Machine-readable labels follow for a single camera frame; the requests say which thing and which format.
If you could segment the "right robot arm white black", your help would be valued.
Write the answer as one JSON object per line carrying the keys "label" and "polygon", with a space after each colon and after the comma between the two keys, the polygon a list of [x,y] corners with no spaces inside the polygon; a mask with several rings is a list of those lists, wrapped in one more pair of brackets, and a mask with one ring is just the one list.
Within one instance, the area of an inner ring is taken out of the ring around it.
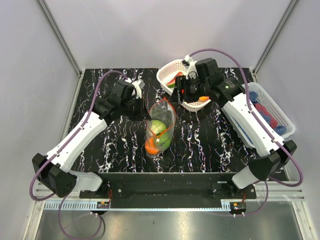
{"label": "right robot arm white black", "polygon": [[234,77],[224,78],[215,59],[196,61],[186,56],[182,64],[187,66],[187,72],[175,79],[173,96],[177,103],[192,103],[200,97],[209,97],[232,124],[244,131],[259,156],[236,173],[227,185],[228,195],[239,198],[247,186],[269,179],[284,167],[297,145],[292,140],[285,141],[271,128],[251,102],[249,90]]}

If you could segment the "fake orange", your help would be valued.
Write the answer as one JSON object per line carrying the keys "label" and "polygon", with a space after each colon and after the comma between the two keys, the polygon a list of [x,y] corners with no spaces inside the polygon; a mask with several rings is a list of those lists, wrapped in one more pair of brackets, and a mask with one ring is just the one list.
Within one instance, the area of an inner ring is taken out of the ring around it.
{"label": "fake orange", "polygon": [[155,140],[155,138],[153,136],[149,137],[146,140],[146,142],[145,142],[145,150],[150,155],[156,155],[156,154],[159,153],[159,149],[156,146],[156,140]]}

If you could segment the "fake green apple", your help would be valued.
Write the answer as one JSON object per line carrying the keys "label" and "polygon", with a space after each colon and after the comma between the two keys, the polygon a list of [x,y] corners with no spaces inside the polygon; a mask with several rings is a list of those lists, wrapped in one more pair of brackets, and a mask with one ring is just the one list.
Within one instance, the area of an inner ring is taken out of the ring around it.
{"label": "fake green apple", "polygon": [[159,149],[167,149],[171,144],[171,137],[163,134],[162,136],[159,137],[157,146]]}

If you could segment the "fake watermelon slice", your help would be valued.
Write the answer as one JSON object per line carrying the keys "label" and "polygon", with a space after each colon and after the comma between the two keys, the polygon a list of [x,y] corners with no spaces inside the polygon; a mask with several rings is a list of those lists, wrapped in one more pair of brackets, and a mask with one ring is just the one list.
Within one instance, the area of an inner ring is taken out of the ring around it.
{"label": "fake watermelon slice", "polygon": [[168,88],[175,88],[175,86],[176,86],[176,78],[177,77],[180,77],[180,76],[183,76],[184,75],[184,73],[183,72],[178,72],[167,84],[166,84],[166,86],[168,87]]}

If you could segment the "fake peach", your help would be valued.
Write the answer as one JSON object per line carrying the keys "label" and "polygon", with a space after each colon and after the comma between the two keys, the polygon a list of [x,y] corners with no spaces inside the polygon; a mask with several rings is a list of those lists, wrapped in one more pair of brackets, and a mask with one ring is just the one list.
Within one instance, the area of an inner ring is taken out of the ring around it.
{"label": "fake peach", "polygon": [[201,96],[199,99],[198,99],[200,102],[206,102],[206,101],[209,101],[210,98],[208,96]]}

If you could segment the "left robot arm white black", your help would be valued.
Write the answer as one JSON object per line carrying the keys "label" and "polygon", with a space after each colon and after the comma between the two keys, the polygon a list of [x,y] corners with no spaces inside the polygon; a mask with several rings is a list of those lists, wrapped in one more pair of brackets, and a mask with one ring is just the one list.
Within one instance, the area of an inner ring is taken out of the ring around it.
{"label": "left robot arm white black", "polygon": [[105,179],[98,173],[71,168],[89,143],[114,121],[123,116],[139,122],[151,119],[142,96],[144,85],[142,80],[132,83],[119,80],[109,93],[95,97],[89,111],[55,148],[33,157],[36,179],[60,198],[75,191],[87,191],[103,198],[108,193]]}

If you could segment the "clear zip top bag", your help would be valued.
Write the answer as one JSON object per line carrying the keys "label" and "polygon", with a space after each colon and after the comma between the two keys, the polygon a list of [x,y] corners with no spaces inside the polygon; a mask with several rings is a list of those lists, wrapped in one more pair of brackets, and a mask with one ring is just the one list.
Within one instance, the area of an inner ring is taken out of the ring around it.
{"label": "clear zip top bag", "polygon": [[164,97],[148,111],[151,120],[146,122],[145,151],[148,158],[157,158],[166,151],[173,140],[176,111]]}

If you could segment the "fake green cabbage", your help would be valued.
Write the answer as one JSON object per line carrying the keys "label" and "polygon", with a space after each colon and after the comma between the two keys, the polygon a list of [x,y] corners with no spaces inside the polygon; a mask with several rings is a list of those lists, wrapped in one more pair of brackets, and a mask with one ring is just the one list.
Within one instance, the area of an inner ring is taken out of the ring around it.
{"label": "fake green cabbage", "polygon": [[151,121],[151,131],[156,136],[161,134],[167,129],[166,125],[160,120],[152,120]]}

